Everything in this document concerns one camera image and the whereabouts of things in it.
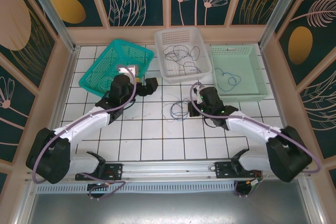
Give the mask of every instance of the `black wire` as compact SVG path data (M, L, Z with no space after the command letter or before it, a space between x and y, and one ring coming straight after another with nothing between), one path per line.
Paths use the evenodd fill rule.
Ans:
M192 52L195 49L198 49L198 56L196 57L196 59L194 59L193 56L192 56ZM195 61L197 61L199 59L199 56L201 54L201 50L198 46L193 47L191 49L191 51L189 51L189 48L187 48L186 46L183 46L183 45L168 46L166 49L163 50L163 53L164 53L164 56L165 56L166 60L174 61L179 66L183 67L183 70L180 70L180 71L184 71L184 75L187 75L186 68L194 68L196 73L198 73L198 72L201 73L201 70L195 64ZM182 60L186 57L190 57L193 62L186 61L183 64L179 63L180 60Z
M204 123L206 124L206 126L208 126L208 127L210 127L210 128L217 128L217 126L213 127L213 126L208 125L207 122L206 122L206 120L205 120L205 117L203 117L203 121L204 121Z
M132 104L131 104L131 105L129 105L127 108L124 108L124 110L127 110L127 109L129 109L129 108L130 108L130 107L132 107L134 104L135 104L135 99L134 99L134 100L132 100Z

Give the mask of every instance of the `purple cable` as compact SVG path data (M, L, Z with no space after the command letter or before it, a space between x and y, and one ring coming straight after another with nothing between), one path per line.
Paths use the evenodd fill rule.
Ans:
M306 170L306 171L303 171L303 173L309 173L309 174L312 174L312 173L318 173L320 170L321 170L321 164L320 162L318 161L318 159L314 156L314 154L312 154L309 150L307 150L307 148L305 148L303 145L297 143L296 141L294 141L293 139L291 139L290 137L282 134L281 132L278 132L270 127L267 127L266 125L258 122L258 121L255 121L253 120L252 118L249 118L247 116L240 116L240 115L209 115L209 114L206 114L204 112L202 112L195 104L194 100L193 100L193 89L196 85L202 85L200 82L197 82L195 84L192 85L192 87L190 88L190 92L189 92L189 95L190 95L190 101L192 103L192 105L194 106L195 110L198 111L201 115L203 116L206 116L207 118L216 118L216 119L228 119L228 118L232 118L232 119L243 119L243 120L246 120L248 122L251 122L251 123L254 123L264 129L267 129L268 131L271 131L281 137L283 137L284 139L288 140L289 142L291 142L292 144L296 145L297 147L299 147L300 149L302 149L306 154L308 154L316 163L317 165L317 169L315 170Z
M89 118L89 117L91 117L91 116L93 116L93 115L97 115L97 114L100 114L100 113L105 113L105 112L111 112L111 111L115 111L115 110L119 110L119 109L121 109L121 108L123 108L123 107L125 107L130 101L132 101L133 100L133 98L134 98L134 96L135 96L135 92L136 92L136 88L137 88L137 85L136 85L136 79L135 79L135 76L134 76L134 74L132 73L132 71L129 69L129 68L127 68L126 66L122 66L122 67L124 67L129 73L130 73L130 75L131 75L131 77L132 77L132 79L133 79L133 83L134 83L134 89L133 89L133 92L132 92L132 95L131 95L131 97L123 104L123 105L120 105L120 106L118 106L118 107L116 107L116 108L113 108L113 109L108 109L108 110L100 110L100 111L96 111L96 112L93 112L93 113L91 113L91 114L88 114L88 115L86 115L86 116L84 116L83 118L80 118L77 122L75 122L75 123L73 123L73 124L71 124L71 125L69 125L68 127L66 127L64 130L62 130L60 133L58 133L56 136L54 136L44 147L43 147L43 149L41 150L41 152L40 152L40 154L38 155L38 157L37 157L37 159L36 159L36 161L35 161L35 164L34 164L34 167L33 167L33 173L32 173L32 179L33 179L33 182L35 183L35 184L42 184L42 183L44 183L46 180L45 179L43 179L43 180L41 180L41 181L38 181L37 179L36 179L36 170L37 170L37 166L38 166L38 163L40 162L40 160L41 160L41 158L42 158L42 156L43 156L43 154L44 154L44 152L46 152L46 150L49 148L49 146L57 139L57 138L59 138L60 136L62 136L64 133L66 133L67 131L69 131L69 130L71 130L74 126L76 126L78 123L80 123L80 122L82 122L82 121L84 121L84 120L86 120L87 118ZM109 181L108 180L104 180L104 181L102 181L102 182L104 182L104 183L109 183Z
M81 175L85 176L85 177L88 177L88 178L91 178L93 180L96 180L96 181L100 181L100 182L103 182L103 183L108 183L109 185L112 185L112 184L118 184L118 183L122 183L122 185L118 186L115 190L113 190L112 192L108 193L108 194L104 194L103 196L99 197L99 198L94 198L92 196L92 191L95 190L95 189L98 189L98 188L104 188L104 187L109 187L109 185L100 185L100 186L95 186L95 187L92 187L90 190L89 190L89 196L90 196L90 199L93 200L93 199L96 199L97 201L99 200L102 200L102 199L106 199L110 196L112 196L116 191L118 191L121 187L123 187L125 184L126 184L126 181L122 181L122 180L119 180L119 181L113 181L113 180L104 180L104 179L100 179L100 178L95 178L95 177L92 177L91 175L89 174L86 174L86 173L80 173Z

